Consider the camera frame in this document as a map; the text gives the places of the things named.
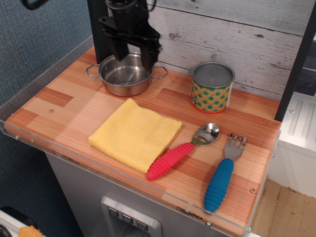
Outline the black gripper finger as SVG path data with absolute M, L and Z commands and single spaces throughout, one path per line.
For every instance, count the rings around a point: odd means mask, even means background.
M 146 71 L 151 71 L 154 64 L 158 61 L 159 51 L 142 47 L 140 49 L 142 64 Z
M 127 43 L 121 39 L 107 37 L 108 46 L 118 61 L 123 60 L 128 55 Z

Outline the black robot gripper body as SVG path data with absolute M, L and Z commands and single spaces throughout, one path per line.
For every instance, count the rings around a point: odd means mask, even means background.
M 149 12 L 155 6 L 153 4 L 152 8 L 148 8 L 146 3 L 108 3 L 112 15 L 99 18 L 106 40 L 107 37 L 117 38 L 127 46 L 147 47 L 160 53 L 160 34 L 148 22 Z

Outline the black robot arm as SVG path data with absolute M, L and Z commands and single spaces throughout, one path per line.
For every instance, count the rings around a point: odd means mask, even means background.
M 150 71 L 158 61 L 161 45 L 160 34 L 150 26 L 149 12 L 145 0 L 107 0 L 112 16 L 101 16 L 103 32 L 110 51 L 118 61 L 128 54 L 128 46 L 140 49 L 141 62 Z

